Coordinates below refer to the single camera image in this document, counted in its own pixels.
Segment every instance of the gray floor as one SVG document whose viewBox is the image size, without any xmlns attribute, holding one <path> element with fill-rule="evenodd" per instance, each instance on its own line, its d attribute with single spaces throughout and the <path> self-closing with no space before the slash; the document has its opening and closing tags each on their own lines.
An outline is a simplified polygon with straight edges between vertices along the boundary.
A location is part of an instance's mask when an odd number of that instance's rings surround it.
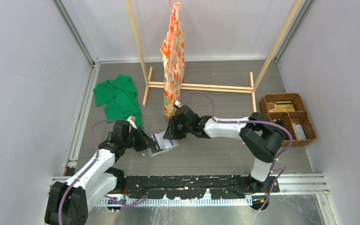
<svg viewBox="0 0 360 225">
<path fill-rule="evenodd" d="M 202 83 L 215 85 L 249 86 L 249 72 L 256 79 L 263 60 L 248 61 L 191 61 L 186 62 L 184 83 Z M 153 69 L 152 81 L 162 81 L 163 65 L 161 62 L 147 63 Z M 143 74 L 139 63 L 103 64 L 98 74 L 97 83 L 115 79 L 118 74 L 133 78 L 139 93 L 138 100 L 142 110 L 145 132 L 159 133 L 166 130 L 168 120 L 164 116 L 163 89 L 150 89 L 147 105 L 142 107 L 145 90 Z M 268 93 L 284 93 L 277 64 L 273 61 L 256 91 L 257 103 Z M 250 94 L 207 92 L 216 104 L 215 116 L 219 118 L 241 118 L 252 112 Z M 211 103 L 203 95 L 189 95 L 183 99 L 199 116 L 211 115 Z M 86 164 L 94 154 L 95 146 L 91 136 L 91 126 L 105 120 L 104 106 L 96 107 L 93 99 L 89 117 L 83 135 L 77 170 Z M 107 138 L 112 124 L 101 124 L 95 128 L 97 142 Z M 146 152 L 127 150 L 115 164 L 126 175 L 196 175 L 196 174 L 248 174 L 252 168 L 253 155 L 242 142 L 229 138 L 197 139 L 191 135 L 180 140 L 180 146 L 162 155 L 149 158 Z M 311 168 L 304 148 L 290 148 L 281 155 L 276 167 L 287 166 L 285 173 L 311 173 Z"/>
</svg>

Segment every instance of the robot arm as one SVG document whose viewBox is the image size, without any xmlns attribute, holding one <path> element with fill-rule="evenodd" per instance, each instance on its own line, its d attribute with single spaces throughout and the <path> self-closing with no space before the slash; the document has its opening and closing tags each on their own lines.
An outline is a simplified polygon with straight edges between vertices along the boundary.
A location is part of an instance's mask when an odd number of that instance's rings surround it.
<svg viewBox="0 0 360 225">
<path fill-rule="evenodd" d="M 186 105 L 180 106 L 170 117 L 164 135 L 167 139 L 182 139 L 191 133 L 198 138 L 229 137 L 242 140 L 255 157 L 249 175 L 249 185 L 256 192 L 267 187 L 266 179 L 271 165 L 285 139 L 285 133 L 273 126 L 253 123 L 254 120 L 267 121 L 261 113 L 254 112 L 250 117 L 241 119 L 215 119 L 211 116 L 199 117 Z"/>
<path fill-rule="evenodd" d="M 68 185 L 79 179 L 65 199 L 62 218 L 65 225 L 84 224 L 88 213 L 102 196 L 124 187 L 123 171 L 112 166 L 125 153 L 125 150 L 134 148 L 136 151 L 143 151 L 152 145 L 156 145 L 156 143 L 134 125 L 132 118 L 116 121 L 112 132 L 108 134 L 108 138 L 98 147 L 97 161 L 92 165 L 97 157 L 95 153 L 74 176 L 64 183 L 57 181 L 52 185 L 45 213 L 45 222 L 47 224 L 59 223 L 60 200 Z"/>
</svg>

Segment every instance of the woven basket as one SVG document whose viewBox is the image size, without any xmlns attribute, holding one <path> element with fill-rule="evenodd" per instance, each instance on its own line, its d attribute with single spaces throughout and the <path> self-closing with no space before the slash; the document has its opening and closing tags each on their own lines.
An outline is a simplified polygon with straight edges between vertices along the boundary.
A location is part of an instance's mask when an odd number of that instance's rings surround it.
<svg viewBox="0 0 360 225">
<path fill-rule="evenodd" d="M 295 112 L 269 112 L 274 108 L 276 102 L 291 101 Z M 284 127 L 289 130 L 292 135 L 292 146 L 306 146 L 316 139 L 316 134 L 311 124 L 310 118 L 304 107 L 301 97 L 297 93 L 286 94 L 268 94 L 265 95 L 259 103 L 260 112 L 270 119 L 271 122 L 281 120 Z M 306 140 L 298 140 L 292 123 L 300 124 L 303 128 Z M 286 137 L 282 143 L 282 147 L 289 144 L 289 137 Z"/>
</svg>

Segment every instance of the orange patterned cloth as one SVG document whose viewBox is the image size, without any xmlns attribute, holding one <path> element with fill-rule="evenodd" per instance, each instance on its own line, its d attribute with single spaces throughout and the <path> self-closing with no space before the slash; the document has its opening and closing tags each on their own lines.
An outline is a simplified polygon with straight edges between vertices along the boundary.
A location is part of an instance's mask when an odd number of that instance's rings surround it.
<svg viewBox="0 0 360 225">
<path fill-rule="evenodd" d="M 180 3 L 173 4 L 169 29 L 161 46 L 164 62 L 164 107 L 165 116 L 174 115 L 173 103 L 180 99 L 181 82 L 184 77 L 184 42 L 181 31 Z"/>
</svg>

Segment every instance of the wooden frame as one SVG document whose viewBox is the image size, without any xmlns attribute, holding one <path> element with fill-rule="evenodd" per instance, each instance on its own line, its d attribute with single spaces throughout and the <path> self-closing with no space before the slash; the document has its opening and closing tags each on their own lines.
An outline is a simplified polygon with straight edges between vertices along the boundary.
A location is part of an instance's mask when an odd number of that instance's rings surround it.
<svg viewBox="0 0 360 225">
<path fill-rule="evenodd" d="M 236 93 L 250 93 L 251 99 L 252 99 L 252 111 L 256 112 L 256 98 L 255 98 L 255 92 L 257 90 L 257 87 L 260 84 L 260 81 L 262 81 L 263 76 L 268 68 L 268 65 L 270 64 L 271 60 L 273 59 L 275 53 L 277 52 L 291 22 L 293 21 L 293 18 L 296 15 L 297 10 L 299 9 L 299 6 L 301 4 L 302 0 L 295 0 L 291 10 L 289 11 L 284 24 L 282 25 L 281 31 L 279 32 L 277 39 L 275 40 L 273 46 L 270 49 L 270 52 L 267 56 L 266 61 L 263 64 L 262 69 L 259 72 L 259 75 L 257 76 L 256 82 L 253 80 L 253 74 L 252 72 L 249 73 L 249 79 L 250 79 L 250 87 L 241 87 L 241 86 L 222 86 L 222 85 L 208 85 L 208 84 L 196 84 L 196 83 L 182 83 L 181 89 L 185 90 L 206 90 L 206 91 L 225 91 L 225 92 L 236 92 Z M 144 63 L 144 57 L 143 57 L 143 50 L 140 44 L 140 38 L 139 38 L 139 32 L 137 30 L 137 24 L 135 20 L 135 14 L 133 12 L 133 6 L 132 6 L 132 0 L 126 0 L 127 9 L 129 11 L 130 20 L 132 22 L 133 27 L 133 33 L 135 35 L 135 40 L 137 44 L 137 50 L 139 52 L 140 57 L 140 63 L 142 66 L 142 72 L 144 81 L 146 84 L 145 92 L 144 92 L 144 98 L 142 105 L 145 106 L 147 104 L 147 98 L 148 98 L 148 92 L 150 88 L 164 88 L 163 82 L 153 82 L 151 81 L 152 76 L 152 67 L 150 68 L 150 72 L 147 75 L 147 69 L 145 67 Z"/>
</svg>

